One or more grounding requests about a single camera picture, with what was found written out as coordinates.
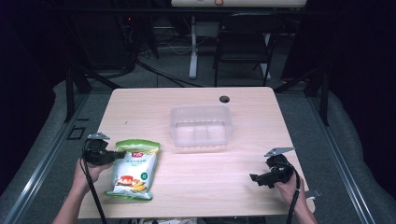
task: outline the white box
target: white box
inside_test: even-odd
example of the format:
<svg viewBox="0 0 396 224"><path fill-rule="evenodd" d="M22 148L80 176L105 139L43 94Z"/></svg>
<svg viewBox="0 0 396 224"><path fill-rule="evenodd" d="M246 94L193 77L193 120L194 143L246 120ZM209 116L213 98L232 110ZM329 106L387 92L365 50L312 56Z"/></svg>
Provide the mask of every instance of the white box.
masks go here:
<svg viewBox="0 0 396 224"><path fill-rule="evenodd" d="M171 136L176 147L227 145L233 132L225 105L186 105L171 111Z"/></svg>

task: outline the snack bag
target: snack bag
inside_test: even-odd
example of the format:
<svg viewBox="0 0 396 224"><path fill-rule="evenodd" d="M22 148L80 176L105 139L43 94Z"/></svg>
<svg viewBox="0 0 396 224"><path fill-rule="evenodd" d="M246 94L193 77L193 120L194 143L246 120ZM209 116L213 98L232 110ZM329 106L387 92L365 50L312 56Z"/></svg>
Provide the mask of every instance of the snack bag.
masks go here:
<svg viewBox="0 0 396 224"><path fill-rule="evenodd" d="M123 159L113 163L113 190L106 194L127 199L151 200L149 192L160 144L142 139L116 143L117 151L126 151Z"/></svg>

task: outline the table leg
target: table leg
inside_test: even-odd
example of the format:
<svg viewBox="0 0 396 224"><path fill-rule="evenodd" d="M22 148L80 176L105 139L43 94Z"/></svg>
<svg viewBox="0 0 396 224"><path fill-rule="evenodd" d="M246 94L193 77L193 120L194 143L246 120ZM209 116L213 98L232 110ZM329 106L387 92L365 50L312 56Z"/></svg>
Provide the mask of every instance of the table leg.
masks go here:
<svg viewBox="0 0 396 224"><path fill-rule="evenodd" d="M269 34L262 34L265 38L265 43L268 44L268 41L270 40L270 35ZM261 63L260 68L262 69L262 77L265 77L265 71L267 70L267 64L266 63ZM268 72L267 76L267 81L271 80L271 74Z"/></svg>
<svg viewBox="0 0 396 224"><path fill-rule="evenodd" d="M190 79L197 78L197 36L195 33L195 17L191 17L191 62L190 62Z"/></svg>

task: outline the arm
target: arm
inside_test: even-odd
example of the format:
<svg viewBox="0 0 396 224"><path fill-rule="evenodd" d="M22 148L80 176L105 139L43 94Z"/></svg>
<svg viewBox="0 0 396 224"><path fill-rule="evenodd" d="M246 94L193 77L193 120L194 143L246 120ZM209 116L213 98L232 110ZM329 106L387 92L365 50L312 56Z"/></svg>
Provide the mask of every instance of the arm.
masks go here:
<svg viewBox="0 0 396 224"><path fill-rule="evenodd" d="M305 189L304 189L304 180L301 179L301 192L299 193L299 197L297 199L297 203L294 207L294 215L297 217L299 223L301 224L317 224L317 220L314 217L314 214L309 210L308 205L306 204L305 198ZM296 190L296 175L293 174L288 183L284 184L281 182L275 183L276 187L279 189L280 194L282 195L283 200L288 205L291 204L291 200L293 198L294 191Z"/></svg>
<svg viewBox="0 0 396 224"><path fill-rule="evenodd" d="M73 185L69 191L61 210L59 211L56 218L53 220L52 224L61 223L77 223L79 208L81 206L82 200L86 193L90 191L88 186L87 177L85 176L80 163L82 164L82 159L78 159L76 164L76 171L74 175ZM92 166L88 163L88 169L93 182L99 178L99 174L111 167L111 163L103 166Z"/></svg>

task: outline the red logo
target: red logo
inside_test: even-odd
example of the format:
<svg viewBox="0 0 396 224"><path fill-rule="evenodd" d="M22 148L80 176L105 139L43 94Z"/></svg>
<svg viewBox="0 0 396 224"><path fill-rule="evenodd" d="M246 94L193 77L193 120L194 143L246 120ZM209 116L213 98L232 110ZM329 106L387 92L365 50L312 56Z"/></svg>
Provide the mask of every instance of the red logo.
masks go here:
<svg viewBox="0 0 396 224"><path fill-rule="evenodd" d="M143 153L142 152L134 152L134 153L132 153L132 157L143 157Z"/></svg>

